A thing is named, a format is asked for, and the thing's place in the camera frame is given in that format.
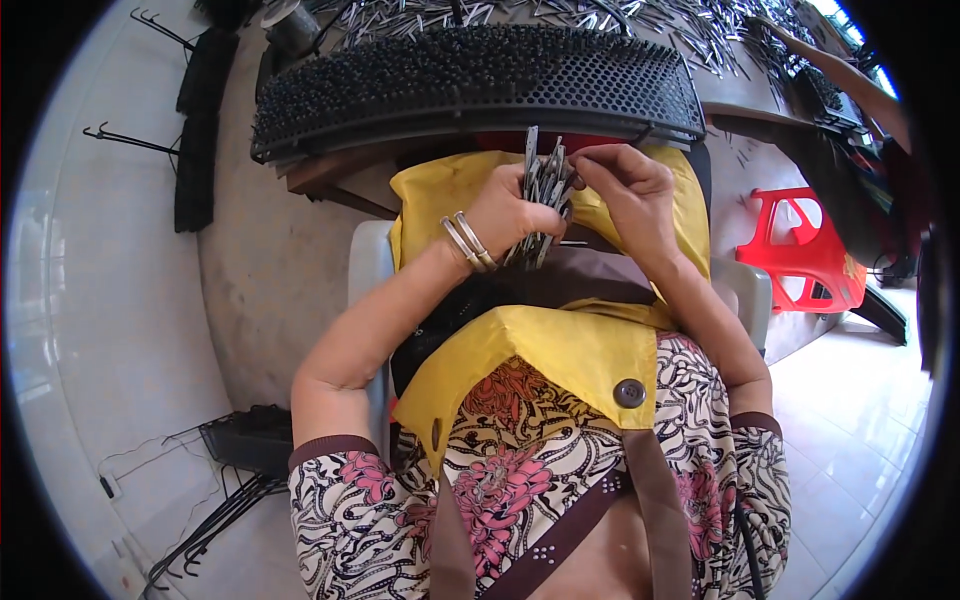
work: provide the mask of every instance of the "hand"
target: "hand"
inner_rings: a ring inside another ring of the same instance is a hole
[[[554,236],[556,243],[566,231],[566,221],[556,210],[523,200],[522,182],[522,163],[493,169],[480,194],[464,213],[467,224],[495,261],[529,233],[547,233]]]
[[[627,144],[590,146],[570,161],[586,185],[607,203],[630,257],[647,275],[680,254],[673,227],[673,173]]]

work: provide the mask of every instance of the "white wall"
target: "white wall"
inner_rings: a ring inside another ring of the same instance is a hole
[[[183,51],[128,14],[156,9],[191,37],[205,29],[192,5],[120,0],[88,35],[37,132],[5,266],[20,417],[70,539],[114,597],[125,597],[119,582],[131,578],[120,557],[145,572],[177,544],[197,502],[210,498],[187,534],[223,500],[196,433],[180,438],[189,451],[149,441],[231,410],[196,237],[174,233],[168,158],[81,134],[109,121],[113,132],[174,142]],[[98,472],[119,478],[119,497],[107,498]],[[285,496],[261,502],[211,544],[199,578],[168,582],[198,598],[302,593],[287,515]]]

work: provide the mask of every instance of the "floral shirt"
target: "floral shirt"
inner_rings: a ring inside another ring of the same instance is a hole
[[[726,389],[699,347],[661,333],[654,427],[687,521],[693,595],[754,595],[737,501],[769,590],[790,532],[777,422],[757,413],[731,419]],[[291,457],[292,522],[311,598],[427,595],[438,483],[420,440],[403,433],[400,449],[394,468],[355,436],[321,438]],[[519,357],[464,399],[444,472],[473,546],[476,597],[527,597],[614,500],[633,493],[620,430]]]

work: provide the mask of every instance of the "silver bangle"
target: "silver bangle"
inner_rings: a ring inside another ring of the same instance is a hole
[[[450,234],[450,237],[453,238],[453,242],[463,251],[464,256],[467,257],[467,260],[470,261],[470,264],[473,265],[473,268],[480,273],[487,271],[487,268],[483,266],[483,263],[480,262],[480,259],[477,258],[477,255],[467,246],[467,242],[464,241],[464,238],[460,237],[460,233],[457,231],[456,227],[450,223],[449,217],[443,217],[440,222],[446,228],[447,233]]]
[[[457,220],[457,223],[460,224],[460,228],[464,231],[464,234],[467,236],[470,244],[473,246],[473,249],[477,253],[477,257],[487,266],[491,271],[496,270],[496,262],[490,258],[490,253],[487,252],[487,249],[483,247],[483,244],[480,243],[480,240],[477,238],[476,234],[473,232],[473,229],[467,225],[467,217],[464,216],[463,210],[458,210],[453,213],[453,218]]]

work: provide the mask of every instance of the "brown button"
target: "brown button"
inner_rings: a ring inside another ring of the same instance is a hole
[[[430,432],[430,442],[433,443],[433,451],[440,448],[440,420],[433,419],[433,431]]]
[[[636,379],[624,379],[613,388],[613,399],[623,408],[637,408],[647,399],[647,390]]]

